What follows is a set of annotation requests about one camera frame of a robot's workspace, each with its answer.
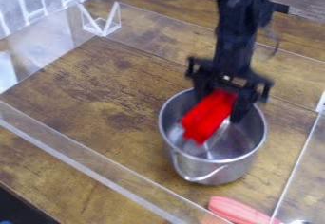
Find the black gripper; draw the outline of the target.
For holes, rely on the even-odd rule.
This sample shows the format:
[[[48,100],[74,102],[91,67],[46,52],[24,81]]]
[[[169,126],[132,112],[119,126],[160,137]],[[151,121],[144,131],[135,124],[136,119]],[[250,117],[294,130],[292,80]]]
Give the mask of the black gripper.
[[[231,65],[226,68],[207,58],[187,58],[185,77],[192,81],[198,102],[216,88],[238,93],[231,110],[231,123],[240,122],[255,101],[263,103],[267,101],[270,88],[274,85],[270,79],[252,70],[250,64]]]

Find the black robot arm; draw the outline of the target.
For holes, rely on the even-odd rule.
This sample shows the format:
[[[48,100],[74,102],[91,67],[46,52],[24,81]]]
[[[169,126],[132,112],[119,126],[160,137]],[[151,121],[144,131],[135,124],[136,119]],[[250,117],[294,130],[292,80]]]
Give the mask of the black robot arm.
[[[259,28],[272,15],[270,0],[215,0],[218,24],[211,59],[187,58],[185,76],[191,78],[198,102],[222,88],[238,94],[230,121],[240,122],[256,100],[264,102],[274,83],[251,68],[251,57]]]

